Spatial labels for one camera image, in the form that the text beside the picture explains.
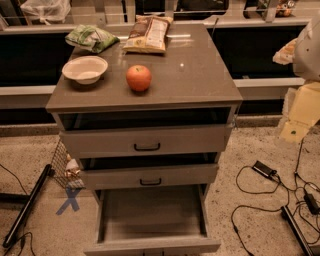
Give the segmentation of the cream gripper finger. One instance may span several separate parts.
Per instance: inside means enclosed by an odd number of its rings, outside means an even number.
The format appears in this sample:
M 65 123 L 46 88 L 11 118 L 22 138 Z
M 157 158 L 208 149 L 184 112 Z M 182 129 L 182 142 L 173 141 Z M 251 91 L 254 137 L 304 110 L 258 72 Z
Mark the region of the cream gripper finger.
M 281 65 L 288 65 L 293 62 L 294 51 L 297 39 L 293 39 L 277 51 L 272 60 Z
M 305 83 L 289 88 L 283 105 L 280 137 L 299 143 L 320 120 L 320 83 Z

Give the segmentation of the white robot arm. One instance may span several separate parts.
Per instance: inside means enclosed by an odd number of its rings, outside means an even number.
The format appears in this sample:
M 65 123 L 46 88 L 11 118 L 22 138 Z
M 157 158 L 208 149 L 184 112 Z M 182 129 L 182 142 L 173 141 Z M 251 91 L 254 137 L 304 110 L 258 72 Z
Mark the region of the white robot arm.
M 286 101 L 286 115 L 280 137 L 299 143 L 320 120 L 320 15 L 314 16 L 296 39 L 291 40 L 273 56 L 278 64 L 293 64 L 294 74 L 305 83 L 292 92 Z

